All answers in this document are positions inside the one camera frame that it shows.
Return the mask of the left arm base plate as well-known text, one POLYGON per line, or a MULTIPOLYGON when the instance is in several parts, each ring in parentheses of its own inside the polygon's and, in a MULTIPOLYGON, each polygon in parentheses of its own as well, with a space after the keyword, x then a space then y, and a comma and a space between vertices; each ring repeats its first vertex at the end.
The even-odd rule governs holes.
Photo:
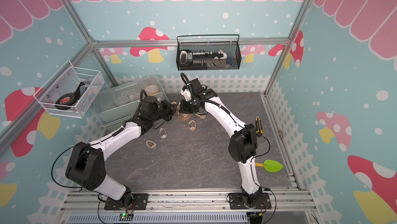
POLYGON ((108 198, 105 203, 104 209, 106 211, 115 210, 146 210, 148 204, 149 194, 127 194, 123 196, 120 200, 114 200, 108 198))

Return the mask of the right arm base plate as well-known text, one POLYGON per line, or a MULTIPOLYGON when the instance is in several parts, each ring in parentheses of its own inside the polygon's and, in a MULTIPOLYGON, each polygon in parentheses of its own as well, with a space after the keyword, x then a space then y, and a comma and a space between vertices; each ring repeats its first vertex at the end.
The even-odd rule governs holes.
POLYGON ((226 201, 232 210, 270 210, 272 205, 269 194, 262 193, 261 195, 248 196, 243 193, 229 193, 226 196, 226 201))

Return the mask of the green yellow toy paddle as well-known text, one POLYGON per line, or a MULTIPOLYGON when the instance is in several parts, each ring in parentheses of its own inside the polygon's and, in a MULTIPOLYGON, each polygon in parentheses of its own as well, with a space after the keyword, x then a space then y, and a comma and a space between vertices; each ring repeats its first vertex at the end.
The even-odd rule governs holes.
POLYGON ((284 168, 284 166, 281 163, 274 160, 265 160, 263 163, 256 162, 255 166, 264 168, 267 172, 270 173, 279 172, 284 168))

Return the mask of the yellow black utility knife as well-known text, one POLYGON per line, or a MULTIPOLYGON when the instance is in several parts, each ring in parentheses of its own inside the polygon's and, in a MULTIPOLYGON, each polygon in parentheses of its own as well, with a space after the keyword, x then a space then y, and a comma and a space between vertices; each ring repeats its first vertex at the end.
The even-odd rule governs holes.
POLYGON ((255 118, 256 133, 260 136, 263 134, 262 122, 259 116, 255 118))

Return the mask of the black tape roll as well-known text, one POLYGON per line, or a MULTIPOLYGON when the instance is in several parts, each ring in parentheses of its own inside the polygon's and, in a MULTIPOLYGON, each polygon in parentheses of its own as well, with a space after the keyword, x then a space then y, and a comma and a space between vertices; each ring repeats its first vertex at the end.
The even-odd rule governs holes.
POLYGON ((76 95, 74 93, 68 93, 63 95, 56 101, 55 108, 59 110, 69 110, 76 101, 76 95))

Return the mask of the cream watch front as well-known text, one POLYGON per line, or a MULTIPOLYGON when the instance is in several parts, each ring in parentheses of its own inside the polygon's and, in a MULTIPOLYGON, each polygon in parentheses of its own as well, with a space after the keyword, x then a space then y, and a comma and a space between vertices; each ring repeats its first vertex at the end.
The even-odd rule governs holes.
POLYGON ((159 136, 160 136, 161 139, 165 139, 167 137, 167 132, 166 132, 165 128, 161 128, 159 130, 159 136))

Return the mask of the green lit circuit board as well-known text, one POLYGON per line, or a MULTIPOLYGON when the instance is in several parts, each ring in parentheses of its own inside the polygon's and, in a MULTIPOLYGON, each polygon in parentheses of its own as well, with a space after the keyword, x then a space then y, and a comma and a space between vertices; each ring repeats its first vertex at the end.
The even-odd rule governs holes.
POLYGON ((134 214, 133 213, 122 213, 119 216, 120 222, 131 222, 133 221, 134 214))

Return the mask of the translucent green storage box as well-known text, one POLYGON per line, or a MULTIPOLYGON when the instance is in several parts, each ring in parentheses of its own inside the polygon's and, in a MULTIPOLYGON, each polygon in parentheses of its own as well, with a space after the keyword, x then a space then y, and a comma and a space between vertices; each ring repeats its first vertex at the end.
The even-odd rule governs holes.
POLYGON ((134 79, 131 82, 101 91, 94 100, 96 117, 104 128, 132 118, 140 100, 140 92, 161 100, 168 97, 156 75, 134 79))

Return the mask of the clear acrylic wall bin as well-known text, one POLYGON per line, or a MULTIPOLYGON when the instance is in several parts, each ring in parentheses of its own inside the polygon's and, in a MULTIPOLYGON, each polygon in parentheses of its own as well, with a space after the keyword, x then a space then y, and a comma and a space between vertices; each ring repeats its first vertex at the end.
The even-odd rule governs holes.
POLYGON ((101 71, 75 67, 67 61, 34 94, 34 99, 50 115, 82 118, 104 86, 101 71), (69 110, 55 108, 56 101, 65 94, 74 93, 75 104, 69 110))

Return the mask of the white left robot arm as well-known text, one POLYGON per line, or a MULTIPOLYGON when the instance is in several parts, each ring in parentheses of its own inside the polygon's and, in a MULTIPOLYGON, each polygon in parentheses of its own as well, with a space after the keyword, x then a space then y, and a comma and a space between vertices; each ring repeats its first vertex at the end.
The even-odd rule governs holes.
POLYGON ((76 144, 66 169, 66 178, 88 191, 98 192, 128 206, 132 201, 131 190, 107 174, 105 161, 128 142, 170 121, 176 108, 175 103, 159 101, 154 96, 145 97, 133 117, 119 129, 90 143, 76 144))

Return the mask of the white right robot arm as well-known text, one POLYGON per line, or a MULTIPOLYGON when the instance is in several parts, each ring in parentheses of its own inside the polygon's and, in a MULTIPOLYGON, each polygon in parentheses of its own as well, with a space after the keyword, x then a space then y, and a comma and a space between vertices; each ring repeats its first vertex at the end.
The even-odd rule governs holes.
POLYGON ((252 196, 259 192, 259 183, 254 171, 257 150, 255 126, 247 125, 238 119, 223 104, 218 94, 213 89, 204 87, 197 78, 189 80, 184 73, 181 73, 181 78, 185 85, 181 90, 184 99, 180 102, 180 111, 198 113, 203 109, 221 124, 230 137, 228 151, 232 159, 238 162, 243 193, 252 196))

